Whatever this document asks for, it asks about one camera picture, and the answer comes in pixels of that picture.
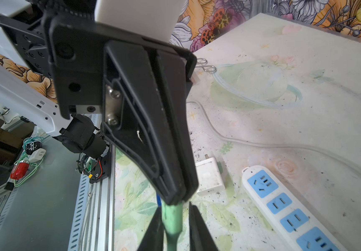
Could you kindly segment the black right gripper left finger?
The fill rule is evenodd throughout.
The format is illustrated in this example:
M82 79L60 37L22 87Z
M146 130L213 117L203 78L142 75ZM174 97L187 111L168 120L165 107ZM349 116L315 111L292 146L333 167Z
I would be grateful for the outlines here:
M157 207L137 251L163 251L164 230L162 208Z

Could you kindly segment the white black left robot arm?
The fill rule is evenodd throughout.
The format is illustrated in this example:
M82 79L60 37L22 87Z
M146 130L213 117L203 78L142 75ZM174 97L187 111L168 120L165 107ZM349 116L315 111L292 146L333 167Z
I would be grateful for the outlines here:
M170 44L187 1L0 1L0 106L74 153L108 141L167 205L198 178L186 121L196 56Z

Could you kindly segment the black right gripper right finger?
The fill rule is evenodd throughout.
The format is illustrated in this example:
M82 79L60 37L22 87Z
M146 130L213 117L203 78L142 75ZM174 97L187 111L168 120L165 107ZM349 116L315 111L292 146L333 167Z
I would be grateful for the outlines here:
M191 251L218 251L197 206L191 202L189 202L189 239Z

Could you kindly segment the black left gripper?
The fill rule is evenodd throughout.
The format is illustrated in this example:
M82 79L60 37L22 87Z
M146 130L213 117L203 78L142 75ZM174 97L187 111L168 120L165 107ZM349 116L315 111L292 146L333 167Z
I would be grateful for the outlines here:
M51 76L61 115L100 106L110 142L145 174L168 205L185 187L168 119L184 116L197 58L166 36L126 25L119 5L97 1L95 13L64 1L31 1L35 14L0 15L0 27L28 66Z

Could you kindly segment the white usb power adapter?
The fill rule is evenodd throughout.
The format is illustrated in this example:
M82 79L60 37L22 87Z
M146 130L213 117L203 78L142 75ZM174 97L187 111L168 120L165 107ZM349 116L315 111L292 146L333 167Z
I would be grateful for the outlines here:
M199 182L197 189L199 196L202 197L225 190L217 160L214 157L197 162L195 165Z

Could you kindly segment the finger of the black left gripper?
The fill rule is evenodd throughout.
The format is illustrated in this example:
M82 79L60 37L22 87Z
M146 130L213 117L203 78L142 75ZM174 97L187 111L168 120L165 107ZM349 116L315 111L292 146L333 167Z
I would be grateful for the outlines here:
M157 62L162 76L165 109L175 143L185 194L184 202L190 200L198 187L193 150L187 125L186 99L192 87L186 76L184 60L172 53L159 51Z

